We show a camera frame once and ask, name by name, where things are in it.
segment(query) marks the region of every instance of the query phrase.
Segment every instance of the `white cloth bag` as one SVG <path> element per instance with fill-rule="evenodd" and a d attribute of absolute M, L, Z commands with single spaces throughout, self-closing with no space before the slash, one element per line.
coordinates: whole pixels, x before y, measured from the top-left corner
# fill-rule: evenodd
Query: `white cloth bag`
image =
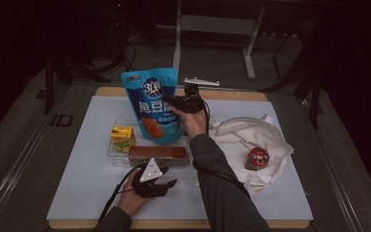
<path fill-rule="evenodd" d="M 272 116 L 259 119 L 236 118 L 210 130 L 210 137 L 224 152 L 240 182 L 248 192 L 255 193 L 269 187 L 285 171 L 287 158 L 294 152 L 285 142 L 279 129 L 272 124 Z M 270 155 L 267 167 L 258 171 L 247 170 L 244 164 L 254 147 L 265 149 Z"/>

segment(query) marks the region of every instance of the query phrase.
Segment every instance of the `dark background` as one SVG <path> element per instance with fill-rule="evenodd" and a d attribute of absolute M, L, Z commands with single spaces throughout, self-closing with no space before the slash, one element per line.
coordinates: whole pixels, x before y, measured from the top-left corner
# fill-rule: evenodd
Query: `dark background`
<path fill-rule="evenodd" d="M 131 11 L 136 14 L 131 14 L 131 25 L 144 30 L 151 40 L 156 23 L 174 25 L 175 1 L 132 2 L 135 8 Z M 223 12 L 220 10 L 230 7 L 228 1 L 207 2 L 206 6 L 198 5 L 200 10 L 210 7 L 215 14 L 215 9 Z M 0 1 L 0 121 L 30 78 L 43 69 L 47 43 L 63 47 L 79 62 L 90 63 L 90 55 L 97 51 L 102 54 L 112 7 L 113 2 L 106 0 L 96 3 L 84 0 Z M 312 18 L 310 15 L 321 10 L 310 7 L 312 14 L 292 14 L 302 7 L 269 6 L 262 32 L 292 33 L 293 24 L 287 18 Z M 184 10 L 199 9 L 190 0 Z M 229 11 L 229 16 L 235 14 L 241 13 Z M 313 55 L 328 57 L 324 63 L 323 88 L 329 92 L 371 175 L 371 1 L 352 1 L 339 8 L 329 8 L 325 19 L 317 35 L 319 39 L 308 49 Z M 104 34 L 103 39 L 91 38 L 94 33 Z"/>

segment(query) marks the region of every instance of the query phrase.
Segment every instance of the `gray floor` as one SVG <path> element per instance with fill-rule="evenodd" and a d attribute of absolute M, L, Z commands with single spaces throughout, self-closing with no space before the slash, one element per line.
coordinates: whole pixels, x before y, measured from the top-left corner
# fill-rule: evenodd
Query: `gray floor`
<path fill-rule="evenodd" d="M 183 83 L 185 77 L 198 76 L 219 81 L 222 88 L 255 91 L 278 81 L 271 58 L 281 39 L 266 35 L 258 38 L 252 55 L 257 78 L 248 80 L 239 48 L 228 43 L 226 46 L 216 46 L 218 42 L 202 43 L 195 37 L 185 35 L 179 83 Z M 162 32 L 153 45 L 144 42 L 141 36 L 132 39 L 136 48 L 132 65 L 136 69 L 171 66 L 174 51 L 172 33 Z M 237 40 L 235 44 L 242 46 L 243 43 Z M 282 71 L 290 67 L 300 48 L 298 39 L 288 41 L 278 56 Z M 133 50 L 128 48 L 129 59 L 131 54 Z M 119 86 L 123 71 L 106 73 L 104 76 L 113 80 L 107 85 Z M 0 124 L 0 186 L 17 160 L 17 163 L 25 164 L 18 170 L 20 178 L 8 187 L 6 198 L 0 202 L 0 231 L 46 229 L 45 217 L 85 110 L 96 89 L 104 85 L 84 77 L 77 77 L 72 86 L 56 85 L 56 103 L 49 115 L 42 115 L 44 101 L 35 98 L 44 88 L 44 71 L 26 86 Z M 295 87 L 294 83 L 269 95 L 269 98 L 279 98 L 280 105 L 274 106 L 278 115 L 290 115 L 278 119 L 285 137 L 293 138 L 288 142 L 296 150 L 293 159 L 311 205 L 315 227 L 275 231 L 371 231 L 371 180 L 352 139 L 329 102 L 328 93 L 321 95 L 324 114 L 318 116 L 320 129 L 310 130 L 298 126 L 297 120 L 304 117 L 306 107 L 302 110 L 302 105 L 293 103 Z M 68 128 L 50 127 L 54 114 L 73 115 L 73 123 Z M 308 135 L 307 139 L 294 139 L 299 134 L 304 137 L 304 133 Z"/>

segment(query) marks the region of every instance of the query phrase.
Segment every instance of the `blue snack bag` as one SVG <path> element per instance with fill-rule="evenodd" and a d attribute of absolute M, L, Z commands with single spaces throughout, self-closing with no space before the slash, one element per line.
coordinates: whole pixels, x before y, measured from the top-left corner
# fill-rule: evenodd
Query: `blue snack bag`
<path fill-rule="evenodd" d="M 176 94 L 178 74 L 176 69 L 161 68 L 121 75 L 143 137 L 158 144 L 175 142 L 184 135 L 180 117 L 162 100 L 163 94 Z"/>

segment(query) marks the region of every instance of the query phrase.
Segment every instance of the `hand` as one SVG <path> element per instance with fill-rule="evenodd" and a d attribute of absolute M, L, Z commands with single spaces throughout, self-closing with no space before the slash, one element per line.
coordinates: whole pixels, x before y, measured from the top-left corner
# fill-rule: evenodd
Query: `hand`
<path fill-rule="evenodd" d="M 138 171 L 140 170 L 133 171 L 128 176 L 128 181 L 123 185 L 123 190 L 127 191 L 122 193 L 119 203 L 117 204 L 118 208 L 125 211 L 131 217 L 137 214 L 147 202 L 154 199 L 153 197 L 143 198 L 137 195 L 137 193 L 135 193 L 135 191 L 133 190 L 133 186 L 131 185 L 131 183 Z"/>
<path fill-rule="evenodd" d="M 207 118 L 204 110 L 200 110 L 196 113 L 185 113 L 179 109 L 173 107 L 173 112 L 183 117 L 184 128 L 188 138 L 191 140 L 195 135 L 200 133 L 207 133 Z"/>

